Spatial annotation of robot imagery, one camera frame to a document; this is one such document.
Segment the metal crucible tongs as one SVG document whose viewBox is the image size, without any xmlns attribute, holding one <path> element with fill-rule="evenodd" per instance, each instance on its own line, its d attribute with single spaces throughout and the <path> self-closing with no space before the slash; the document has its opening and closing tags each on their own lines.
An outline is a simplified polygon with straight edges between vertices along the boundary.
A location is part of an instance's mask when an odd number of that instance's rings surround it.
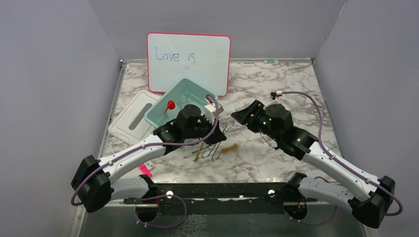
<svg viewBox="0 0 419 237">
<path fill-rule="evenodd" d="M 224 125 L 220 128 L 225 136 L 227 131 L 233 126 L 233 124 L 233 118 L 225 119 Z M 198 158 L 210 158 L 212 161 L 217 161 L 221 155 L 221 152 L 218 150 L 220 148 L 220 144 L 221 142 L 204 147 L 200 151 Z"/>
</svg>

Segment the brown test tube brush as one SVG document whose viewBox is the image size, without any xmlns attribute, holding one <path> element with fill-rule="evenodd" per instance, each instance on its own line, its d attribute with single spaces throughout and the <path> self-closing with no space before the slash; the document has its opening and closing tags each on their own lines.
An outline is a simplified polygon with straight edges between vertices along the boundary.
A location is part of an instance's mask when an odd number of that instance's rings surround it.
<svg viewBox="0 0 419 237">
<path fill-rule="evenodd" d="M 219 152 L 221 154 L 226 154 L 226 153 L 229 153 L 229 152 L 232 152 L 232 151 L 237 150 L 238 147 L 239 147 L 239 145 L 235 143 L 235 144 L 232 144 L 232 145 L 229 145 L 229 146 L 226 146 L 226 147 L 221 148 L 219 150 Z"/>
</svg>

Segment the red cap wash bottle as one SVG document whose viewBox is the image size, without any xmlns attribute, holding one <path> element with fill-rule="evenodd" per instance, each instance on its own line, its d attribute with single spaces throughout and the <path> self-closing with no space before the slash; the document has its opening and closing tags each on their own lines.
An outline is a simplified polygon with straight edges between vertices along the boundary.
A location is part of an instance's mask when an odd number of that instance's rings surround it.
<svg viewBox="0 0 419 237">
<path fill-rule="evenodd" d="M 164 111 L 164 116 L 167 116 L 167 117 L 172 116 L 177 111 L 178 107 L 179 106 L 176 104 L 175 101 L 169 100 L 167 102 L 167 106 L 166 106 L 166 109 Z"/>
</svg>

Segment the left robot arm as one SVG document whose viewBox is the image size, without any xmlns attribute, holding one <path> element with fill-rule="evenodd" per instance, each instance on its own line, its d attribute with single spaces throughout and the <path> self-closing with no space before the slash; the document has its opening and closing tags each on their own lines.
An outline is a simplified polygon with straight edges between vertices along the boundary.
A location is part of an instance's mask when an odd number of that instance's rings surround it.
<svg viewBox="0 0 419 237">
<path fill-rule="evenodd" d="M 82 205 L 88 213 L 96 212 L 114 199 L 115 184 L 122 176 L 143 163 L 163 157 L 182 146 L 200 142 L 213 145 L 226 140 L 219 128 L 222 107 L 213 102 L 202 112 L 188 104 L 177 117 L 156 128 L 152 134 L 119 153 L 96 159 L 89 155 L 82 159 L 72 181 L 73 206 Z"/>
</svg>

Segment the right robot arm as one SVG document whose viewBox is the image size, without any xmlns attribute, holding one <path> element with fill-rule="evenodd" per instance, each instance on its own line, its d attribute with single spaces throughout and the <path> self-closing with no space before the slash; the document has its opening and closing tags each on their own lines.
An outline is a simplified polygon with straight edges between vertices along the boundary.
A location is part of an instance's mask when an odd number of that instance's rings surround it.
<svg viewBox="0 0 419 237">
<path fill-rule="evenodd" d="M 295 174 L 285 187 L 288 199 L 319 199 L 351 211 L 365 226 L 380 227 L 394 201 L 395 181 L 392 178 L 369 174 L 333 153 L 316 136 L 294 126 L 291 112 L 282 104 L 265 106 L 255 100 L 231 116 L 248 130 L 274 140 L 277 149 L 320 169 L 339 183 L 334 185 Z"/>
</svg>

